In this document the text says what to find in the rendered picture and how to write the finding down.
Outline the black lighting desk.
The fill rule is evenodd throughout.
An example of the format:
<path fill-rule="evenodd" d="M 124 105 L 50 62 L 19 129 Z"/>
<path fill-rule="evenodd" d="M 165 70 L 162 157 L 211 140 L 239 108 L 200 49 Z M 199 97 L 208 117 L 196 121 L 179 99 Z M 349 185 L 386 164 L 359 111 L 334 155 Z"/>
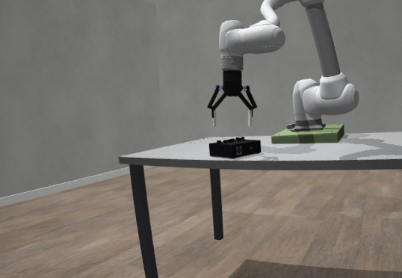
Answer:
<path fill-rule="evenodd" d="M 228 141 L 228 143 L 227 143 Z M 209 144 L 210 156 L 238 158 L 261 152 L 261 140 L 245 140 L 244 137 L 228 140 L 217 140 Z"/>

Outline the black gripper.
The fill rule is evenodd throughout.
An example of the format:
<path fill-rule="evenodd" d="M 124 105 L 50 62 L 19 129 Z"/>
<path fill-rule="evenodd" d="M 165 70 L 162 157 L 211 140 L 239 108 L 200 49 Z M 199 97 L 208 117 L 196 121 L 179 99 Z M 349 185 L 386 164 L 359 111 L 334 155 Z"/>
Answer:
<path fill-rule="evenodd" d="M 213 105 L 214 100 L 218 92 L 223 89 L 224 94 Z M 244 89 L 251 102 L 251 104 L 245 99 L 241 91 Z M 239 96 L 238 96 L 239 95 Z M 249 108 L 248 110 L 248 126 L 252 126 L 253 109 L 257 108 L 257 105 L 250 92 L 249 86 L 242 87 L 241 84 L 241 71 L 240 70 L 224 70 L 223 71 L 223 86 L 216 85 L 214 94 L 208 104 L 208 108 L 212 110 L 213 127 L 216 127 L 216 108 L 225 99 L 226 96 L 238 96 L 243 103 Z M 213 107 L 213 106 L 214 107 Z M 252 105 L 252 106 L 251 106 Z"/>

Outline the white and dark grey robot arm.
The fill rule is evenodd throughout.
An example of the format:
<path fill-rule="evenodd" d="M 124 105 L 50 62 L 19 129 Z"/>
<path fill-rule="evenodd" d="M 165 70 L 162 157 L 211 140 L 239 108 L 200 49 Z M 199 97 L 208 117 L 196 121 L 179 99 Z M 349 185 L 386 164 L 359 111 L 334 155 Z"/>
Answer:
<path fill-rule="evenodd" d="M 284 31 L 274 10 L 297 0 L 264 0 L 262 20 L 244 28 L 237 20 L 224 22 L 220 28 L 219 47 L 222 70 L 243 70 L 243 55 L 275 52 L 285 44 Z M 295 123 L 291 132 L 323 130 L 321 115 L 346 114 L 357 107 L 359 94 L 340 72 L 324 0 L 298 0 L 306 9 L 323 77 L 298 81 L 294 86 Z M 323 127 L 322 127 L 323 126 Z"/>

